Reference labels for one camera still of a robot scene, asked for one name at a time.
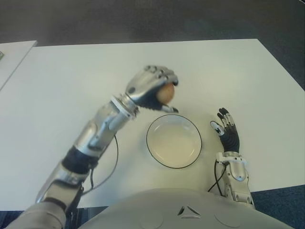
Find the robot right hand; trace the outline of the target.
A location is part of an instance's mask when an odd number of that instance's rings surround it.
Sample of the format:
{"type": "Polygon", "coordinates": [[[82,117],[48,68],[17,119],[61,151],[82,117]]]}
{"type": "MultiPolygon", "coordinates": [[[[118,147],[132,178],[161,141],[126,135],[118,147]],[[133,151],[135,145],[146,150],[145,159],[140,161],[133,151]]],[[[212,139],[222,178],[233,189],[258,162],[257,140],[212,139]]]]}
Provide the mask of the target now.
{"type": "Polygon", "coordinates": [[[240,150],[240,139],[233,117],[225,108],[220,108],[217,116],[222,124],[211,121],[210,126],[218,134],[224,152],[236,152],[240,150]]]}

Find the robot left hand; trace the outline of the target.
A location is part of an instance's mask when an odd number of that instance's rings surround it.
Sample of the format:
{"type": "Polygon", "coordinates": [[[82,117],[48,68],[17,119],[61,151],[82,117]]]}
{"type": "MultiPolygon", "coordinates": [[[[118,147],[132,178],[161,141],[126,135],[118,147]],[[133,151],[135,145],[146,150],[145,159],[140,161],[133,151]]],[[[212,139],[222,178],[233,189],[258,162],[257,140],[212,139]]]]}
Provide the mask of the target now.
{"type": "Polygon", "coordinates": [[[128,83],[125,93],[137,105],[146,109],[178,113],[178,109],[157,99],[157,93],[167,84],[178,85],[174,71],[164,66],[147,65],[128,83]]]}

